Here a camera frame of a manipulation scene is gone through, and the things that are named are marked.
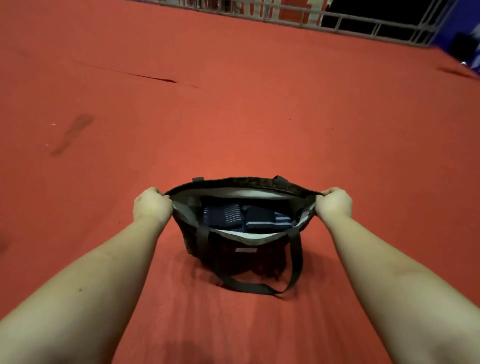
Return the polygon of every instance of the floor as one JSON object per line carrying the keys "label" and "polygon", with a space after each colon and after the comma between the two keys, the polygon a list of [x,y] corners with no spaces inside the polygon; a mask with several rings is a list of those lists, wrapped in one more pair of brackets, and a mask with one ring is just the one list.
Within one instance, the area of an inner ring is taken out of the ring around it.
{"label": "floor", "polygon": [[[341,186],[360,223],[480,304],[465,72],[436,49],[124,0],[2,2],[0,317],[127,226],[143,189],[199,176]],[[115,363],[388,363],[326,229],[302,238],[278,300],[212,284],[172,220]]]}

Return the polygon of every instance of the bag strap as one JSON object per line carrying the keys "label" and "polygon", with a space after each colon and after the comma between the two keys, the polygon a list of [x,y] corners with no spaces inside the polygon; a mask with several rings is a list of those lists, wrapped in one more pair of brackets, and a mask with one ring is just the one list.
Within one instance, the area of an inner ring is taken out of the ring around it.
{"label": "bag strap", "polygon": [[[210,245],[208,243],[208,235],[210,234],[210,230],[211,229],[208,226],[202,225],[200,225],[197,229],[198,256],[200,260],[204,262],[204,264],[206,262],[205,258],[207,257],[208,250],[210,248]],[[295,286],[295,284],[300,278],[300,274],[303,268],[303,252],[301,247],[300,230],[295,227],[287,230],[287,234],[290,239],[290,253],[293,269],[290,283],[283,291],[274,290],[272,287],[263,283],[240,282],[221,271],[216,262],[214,262],[211,266],[209,265],[209,267],[215,273],[215,275],[219,277],[223,281],[223,283],[225,283],[225,285],[235,291],[254,294],[268,294],[272,296],[285,293],[293,286]]]}

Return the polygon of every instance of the railing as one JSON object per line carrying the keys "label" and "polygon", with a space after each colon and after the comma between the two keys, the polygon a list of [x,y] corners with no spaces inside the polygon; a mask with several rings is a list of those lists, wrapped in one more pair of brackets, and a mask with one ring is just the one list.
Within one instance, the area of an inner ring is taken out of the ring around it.
{"label": "railing", "polygon": [[[419,24],[403,24],[397,22],[389,22],[380,19],[373,19],[355,15],[340,14],[329,12],[321,9],[312,9],[307,7],[298,7],[292,5],[282,5],[273,3],[272,0],[133,0],[138,2],[145,2],[151,4],[158,4],[163,6],[170,6],[175,8],[190,9],[198,12],[206,12],[211,14],[218,14],[224,16],[231,16],[235,18],[250,19],[264,23],[273,23],[288,25],[298,28],[318,30],[323,32],[344,34],[349,36],[360,36],[363,38],[370,38],[375,40],[394,42],[399,44],[407,44],[417,47],[428,47],[433,39],[436,37],[447,18],[452,13],[459,0],[432,0],[427,11],[423,15]],[[250,11],[248,14],[244,13],[244,9],[249,9],[253,4],[257,9],[256,15],[252,15]],[[287,10],[289,12],[298,12],[300,16],[290,16],[288,20],[279,19],[279,10]],[[308,18],[315,15],[314,19],[319,21],[310,24]],[[323,17],[337,18],[334,27],[328,27],[322,24]],[[349,31],[340,29],[343,20],[353,20],[363,22],[365,24],[373,25],[370,33]],[[399,39],[395,36],[380,36],[379,32],[386,27],[405,29],[410,31],[411,37],[406,39]]]}

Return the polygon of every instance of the fist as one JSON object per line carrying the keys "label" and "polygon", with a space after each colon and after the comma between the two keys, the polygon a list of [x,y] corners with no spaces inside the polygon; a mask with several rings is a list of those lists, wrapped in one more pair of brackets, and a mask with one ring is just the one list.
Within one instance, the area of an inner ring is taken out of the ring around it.
{"label": "fist", "polygon": [[333,187],[322,194],[317,196],[315,211],[323,222],[339,216],[352,217],[353,200],[344,190]]}
{"label": "fist", "polygon": [[133,220],[156,218],[166,224],[172,217],[173,203],[169,196],[163,196],[158,188],[151,187],[135,199]]}

